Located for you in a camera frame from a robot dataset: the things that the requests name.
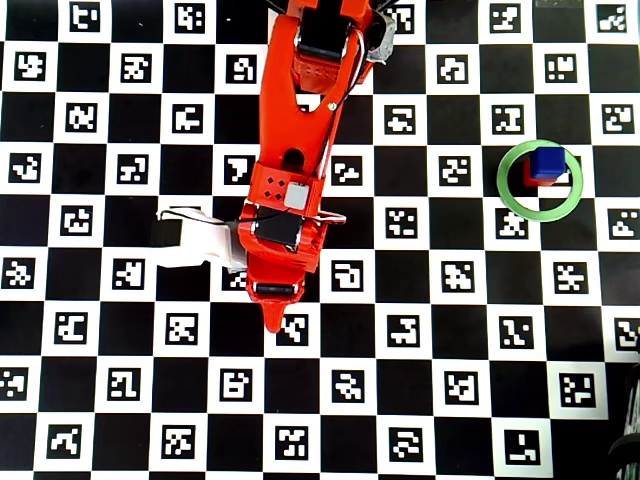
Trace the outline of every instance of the cube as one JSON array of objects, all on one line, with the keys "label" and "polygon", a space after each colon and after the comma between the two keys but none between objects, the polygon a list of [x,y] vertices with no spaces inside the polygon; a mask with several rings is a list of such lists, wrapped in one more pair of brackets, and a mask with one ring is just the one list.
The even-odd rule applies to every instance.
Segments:
[{"label": "cube", "polygon": [[562,147],[538,147],[529,159],[531,160],[531,178],[557,180],[567,171],[564,159],[565,150]]}]

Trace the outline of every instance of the green ring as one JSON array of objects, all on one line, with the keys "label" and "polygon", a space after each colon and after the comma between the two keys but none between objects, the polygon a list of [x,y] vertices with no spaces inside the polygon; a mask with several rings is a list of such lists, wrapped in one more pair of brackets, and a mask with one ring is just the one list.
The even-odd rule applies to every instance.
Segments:
[{"label": "green ring", "polygon": [[571,176],[573,178],[573,186],[571,192],[566,200],[551,210],[536,211],[522,206],[515,197],[509,191],[509,183],[507,181],[509,170],[513,164],[522,155],[533,152],[538,147],[562,147],[550,140],[529,140],[528,142],[516,145],[509,150],[498,166],[498,193],[504,204],[513,212],[520,215],[522,218],[531,220],[533,222],[555,222],[561,218],[569,215],[580,203],[580,197],[582,196],[582,188],[584,186],[584,178],[582,177],[582,169],[576,157],[565,148],[565,161],[569,170],[571,170]]}]

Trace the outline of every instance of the checkerboard floor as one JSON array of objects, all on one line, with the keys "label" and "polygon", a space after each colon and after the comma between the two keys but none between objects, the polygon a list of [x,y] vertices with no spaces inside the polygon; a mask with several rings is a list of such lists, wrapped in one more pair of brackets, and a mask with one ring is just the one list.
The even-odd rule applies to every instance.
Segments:
[{"label": "checkerboard floor", "polygon": [[[274,15],[0,1],[0,478],[604,478],[640,334],[637,2],[388,13],[328,174],[348,223],[271,335],[244,277],[148,247],[159,208],[238,215]],[[498,197],[533,138],[584,171],[556,223]],[[572,184],[521,175],[532,208]]]}]

